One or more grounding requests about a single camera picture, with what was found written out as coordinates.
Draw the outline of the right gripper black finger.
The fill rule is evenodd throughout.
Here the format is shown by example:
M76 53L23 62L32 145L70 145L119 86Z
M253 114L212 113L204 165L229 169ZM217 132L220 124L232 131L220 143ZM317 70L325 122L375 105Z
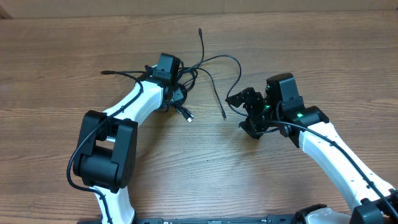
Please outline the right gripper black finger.
M253 139L259 139L264 134L262 131L256 131L250 120L240 122L239 127Z
M227 104L239 108L241 105L253 103L257 100L257 95L253 87L245 88L239 93L228 96L225 101Z

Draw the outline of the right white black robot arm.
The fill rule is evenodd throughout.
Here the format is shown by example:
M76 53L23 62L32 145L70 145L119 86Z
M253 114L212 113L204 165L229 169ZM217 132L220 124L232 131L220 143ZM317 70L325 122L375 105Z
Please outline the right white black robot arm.
M306 107L291 73L266 80L266 92L249 87L227 95L232 110L243 107L239 124L253 139L279 131L309 155L340 191L349 206L344 214L318 203L277 223L397 223L397 189L373 172L342 140L329 117L318 107Z

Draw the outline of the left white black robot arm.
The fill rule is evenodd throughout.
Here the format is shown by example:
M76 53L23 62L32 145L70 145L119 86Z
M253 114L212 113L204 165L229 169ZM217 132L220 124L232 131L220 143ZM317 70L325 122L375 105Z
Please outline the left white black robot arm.
M162 53L157 65L134 78L119 103L83 117L77 147L67 165L68 183L96 195L102 217L97 223L134 223L127 185L134 173L137 131L153 112L184 98L178 85L183 62Z

